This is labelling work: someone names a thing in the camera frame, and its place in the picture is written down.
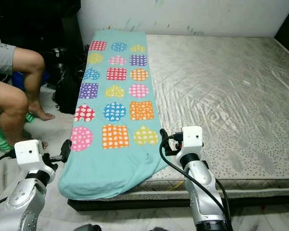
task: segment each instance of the white wall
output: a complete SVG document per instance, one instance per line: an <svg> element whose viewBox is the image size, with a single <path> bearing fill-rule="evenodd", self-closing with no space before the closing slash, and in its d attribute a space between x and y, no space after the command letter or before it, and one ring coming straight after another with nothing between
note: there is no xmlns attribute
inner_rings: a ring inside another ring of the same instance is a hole
<svg viewBox="0 0 289 231"><path fill-rule="evenodd" d="M81 0L84 43L96 29L151 34L273 37L289 0Z"/></svg>

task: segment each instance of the light blue blanket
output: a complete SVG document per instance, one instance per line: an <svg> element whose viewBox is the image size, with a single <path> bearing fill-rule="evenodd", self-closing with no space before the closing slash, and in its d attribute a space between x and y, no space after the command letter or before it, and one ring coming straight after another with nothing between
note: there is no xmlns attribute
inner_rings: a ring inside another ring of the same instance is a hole
<svg viewBox="0 0 289 231"><path fill-rule="evenodd" d="M60 193L74 200L126 192L166 164L144 32L96 31L90 44Z"/></svg>

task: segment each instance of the leg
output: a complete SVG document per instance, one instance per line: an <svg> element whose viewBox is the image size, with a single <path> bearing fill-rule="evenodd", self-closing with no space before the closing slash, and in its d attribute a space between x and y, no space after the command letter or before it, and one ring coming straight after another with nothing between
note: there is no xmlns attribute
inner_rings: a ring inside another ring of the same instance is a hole
<svg viewBox="0 0 289 231"><path fill-rule="evenodd" d="M26 95L18 88L0 82L0 127L9 145L27 140L22 136L28 112Z"/></svg>
<svg viewBox="0 0 289 231"><path fill-rule="evenodd" d="M13 57L13 71L25 73L24 86L28 97L29 111L42 120L53 119L54 116L45 113L39 102L39 90L45 69L43 57L35 52L22 48L15 48Z"/></svg>

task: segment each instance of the person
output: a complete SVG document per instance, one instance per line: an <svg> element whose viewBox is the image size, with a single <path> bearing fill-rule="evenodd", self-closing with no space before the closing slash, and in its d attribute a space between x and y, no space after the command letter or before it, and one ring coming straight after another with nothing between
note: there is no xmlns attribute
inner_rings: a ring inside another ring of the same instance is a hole
<svg viewBox="0 0 289 231"><path fill-rule="evenodd" d="M39 53L0 43L0 73L24 73L25 92L0 81L0 127L11 146L27 140L23 129L28 111L41 120L54 118L54 115L44 112L39 100L44 69L44 59Z"/></svg>

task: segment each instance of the bed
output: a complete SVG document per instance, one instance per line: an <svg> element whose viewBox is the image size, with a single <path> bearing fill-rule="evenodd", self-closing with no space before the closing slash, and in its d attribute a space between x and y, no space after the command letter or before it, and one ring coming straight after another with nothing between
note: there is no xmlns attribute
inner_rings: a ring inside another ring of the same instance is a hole
<svg viewBox="0 0 289 231"><path fill-rule="evenodd" d="M202 126L203 154L230 198L289 198L289 53L273 38L147 35L147 44L162 127ZM183 176L166 167L119 196L68 203L187 199Z"/></svg>

